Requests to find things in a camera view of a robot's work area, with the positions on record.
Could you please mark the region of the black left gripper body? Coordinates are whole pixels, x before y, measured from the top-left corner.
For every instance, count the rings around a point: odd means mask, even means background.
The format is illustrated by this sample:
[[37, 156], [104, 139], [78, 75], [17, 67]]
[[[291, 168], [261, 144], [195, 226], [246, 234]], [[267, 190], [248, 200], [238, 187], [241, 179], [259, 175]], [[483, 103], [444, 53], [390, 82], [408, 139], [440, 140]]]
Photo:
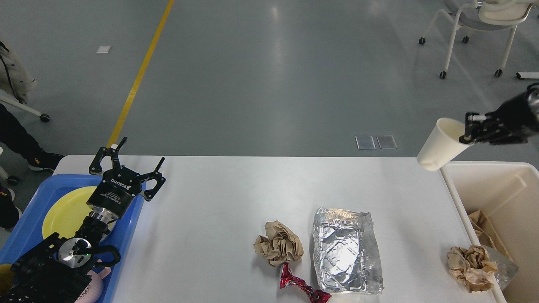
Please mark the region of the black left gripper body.
[[115, 219], [123, 218], [134, 197], [142, 190], [139, 176], [139, 173], [127, 167], [105, 171], [102, 181], [86, 204], [94, 210], [109, 211]]

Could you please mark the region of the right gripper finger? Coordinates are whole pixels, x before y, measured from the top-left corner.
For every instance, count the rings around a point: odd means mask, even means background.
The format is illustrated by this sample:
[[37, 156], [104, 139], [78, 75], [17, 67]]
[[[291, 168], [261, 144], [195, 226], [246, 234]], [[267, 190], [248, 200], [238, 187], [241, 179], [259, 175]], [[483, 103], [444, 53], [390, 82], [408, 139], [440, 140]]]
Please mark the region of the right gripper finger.
[[461, 144], [489, 143], [489, 134], [484, 130], [483, 124], [491, 118], [491, 113], [466, 112], [464, 117], [464, 134], [460, 136]]

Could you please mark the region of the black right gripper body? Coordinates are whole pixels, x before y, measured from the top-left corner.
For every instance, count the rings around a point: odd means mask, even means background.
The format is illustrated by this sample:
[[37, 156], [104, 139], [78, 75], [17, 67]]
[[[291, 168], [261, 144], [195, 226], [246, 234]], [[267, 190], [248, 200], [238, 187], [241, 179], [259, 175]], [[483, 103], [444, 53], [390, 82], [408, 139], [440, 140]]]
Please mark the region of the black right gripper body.
[[491, 145], [525, 144], [536, 136], [538, 125], [538, 84], [505, 101], [500, 107], [486, 114], [487, 136]]

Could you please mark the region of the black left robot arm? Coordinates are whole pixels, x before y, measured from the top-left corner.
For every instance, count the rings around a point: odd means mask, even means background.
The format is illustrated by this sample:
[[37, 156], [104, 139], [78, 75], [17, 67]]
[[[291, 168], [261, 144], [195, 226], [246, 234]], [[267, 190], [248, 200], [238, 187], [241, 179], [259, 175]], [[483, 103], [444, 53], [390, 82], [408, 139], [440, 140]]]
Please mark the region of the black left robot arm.
[[12, 286], [2, 303], [73, 303], [91, 283], [93, 268], [120, 262], [115, 246], [102, 245], [110, 224], [123, 218], [136, 196], [151, 201], [165, 183], [164, 157], [146, 174], [121, 165], [119, 150], [126, 141], [98, 150], [88, 170], [102, 179], [87, 200], [89, 214], [70, 238], [54, 232], [12, 264]]

